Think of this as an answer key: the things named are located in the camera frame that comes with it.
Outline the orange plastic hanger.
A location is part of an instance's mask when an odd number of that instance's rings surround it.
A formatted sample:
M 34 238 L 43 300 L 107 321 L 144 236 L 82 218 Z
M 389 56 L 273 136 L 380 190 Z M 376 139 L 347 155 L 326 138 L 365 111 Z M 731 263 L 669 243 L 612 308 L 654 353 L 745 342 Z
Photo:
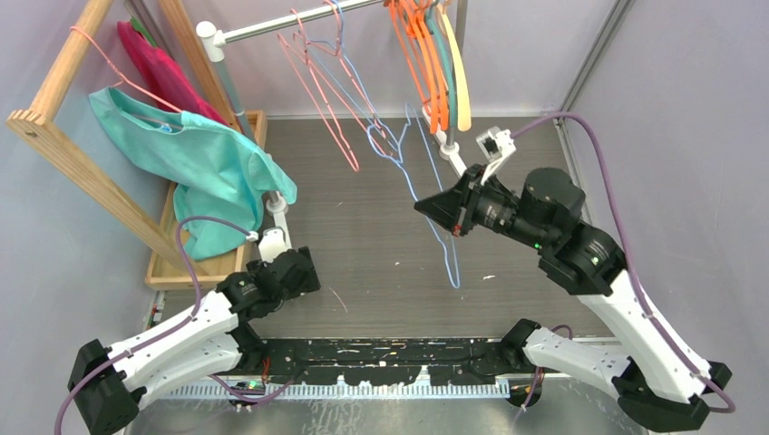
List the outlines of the orange plastic hanger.
M 446 80 L 436 42 L 427 23 L 427 1 L 398 1 L 397 15 L 404 28 L 405 56 L 422 108 L 430 117 L 431 133 L 449 127 Z
M 429 32 L 418 1 L 384 1 L 394 33 L 401 46 L 412 76 L 421 107 L 429 116 L 429 130 L 441 130 L 441 99 L 435 80 L 433 59 L 437 54 L 434 44 L 427 41 Z

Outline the teal plastic hanger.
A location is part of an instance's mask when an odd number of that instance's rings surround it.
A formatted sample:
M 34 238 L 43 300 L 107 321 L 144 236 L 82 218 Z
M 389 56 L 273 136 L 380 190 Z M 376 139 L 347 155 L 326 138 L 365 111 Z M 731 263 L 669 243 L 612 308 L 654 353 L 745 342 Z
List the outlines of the teal plastic hanger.
M 453 91 L 450 90 L 450 85 L 452 84 L 452 59 L 449 44 L 443 34 L 443 29 L 440 26 L 439 13 L 435 11 L 438 2 L 439 1 L 420 1 L 419 3 L 421 4 L 424 21 L 429 32 L 427 41 L 434 44 L 437 52 L 433 59 L 433 68 L 435 80 L 440 89 L 440 124 L 442 130 L 446 131 L 453 127 L 453 122 L 456 121 L 456 116 L 452 115 L 451 111 L 451 108 L 453 107 Z

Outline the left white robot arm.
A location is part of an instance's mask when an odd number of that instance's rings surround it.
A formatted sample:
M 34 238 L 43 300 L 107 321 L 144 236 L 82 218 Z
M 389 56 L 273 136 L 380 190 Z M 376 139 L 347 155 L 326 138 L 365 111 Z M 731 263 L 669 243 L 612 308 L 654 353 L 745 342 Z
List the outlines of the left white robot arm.
M 91 434 L 114 434 L 167 393 L 210 374 L 258 371 L 266 343 L 250 321 L 319 290 L 302 246 L 228 275 L 180 314 L 112 345 L 94 339 L 75 356 L 67 389 Z

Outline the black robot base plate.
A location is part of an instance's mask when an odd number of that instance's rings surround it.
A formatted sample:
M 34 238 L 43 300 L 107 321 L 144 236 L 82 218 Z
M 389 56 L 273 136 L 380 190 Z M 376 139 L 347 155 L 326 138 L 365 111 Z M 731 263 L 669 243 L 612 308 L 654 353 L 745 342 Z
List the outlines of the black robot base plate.
M 492 338 L 276 338 L 246 351 L 221 377 L 245 405 L 257 393 L 281 399 L 502 397 L 535 404 L 547 370 Z

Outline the beige plastic hanger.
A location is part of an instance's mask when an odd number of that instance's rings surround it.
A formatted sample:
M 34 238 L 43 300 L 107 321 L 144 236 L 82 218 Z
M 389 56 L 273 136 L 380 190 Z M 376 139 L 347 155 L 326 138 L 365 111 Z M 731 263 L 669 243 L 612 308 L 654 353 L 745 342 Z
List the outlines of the beige plastic hanger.
M 452 20 L 448 15 L 449 5 L 452 3 L 453 1 L 439 1 L 435 11 L 439 13 L 440 26 L 449 44 L 452 59 L 452 84 L 450 85 L 450 90 L 453 91 L 453 107 L 451 111 L 452 115 L 456 116 L 453 127 L 458 131 L 466 132 L 472 126 L 470 93 L 462 58 L 467 4 L 465 1 L 456 1 L 457 12 L 455 19 Z

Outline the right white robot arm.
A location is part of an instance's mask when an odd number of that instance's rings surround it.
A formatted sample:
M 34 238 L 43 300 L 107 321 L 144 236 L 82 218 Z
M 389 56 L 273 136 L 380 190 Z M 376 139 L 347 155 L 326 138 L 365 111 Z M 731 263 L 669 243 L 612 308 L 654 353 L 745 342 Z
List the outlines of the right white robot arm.
M 724 389 L 730 369 L 691 350 L 633 285 L 620 245 L 581 217 L 584 192 L 561 169 L 539 168 L 523 191 L 505 188 L 486 165 L 464 171 L 441 193 L 414 207 L 461 237 L 477 226 L 532 247 L 553 283 L 589 308 L 620 340 L 622 353 L 577 343 L 522 319 L 501 340 L 499 356 L 515 372 L 552 369 L 592 385 L 654 432 L 699 430 L 705 395 Z

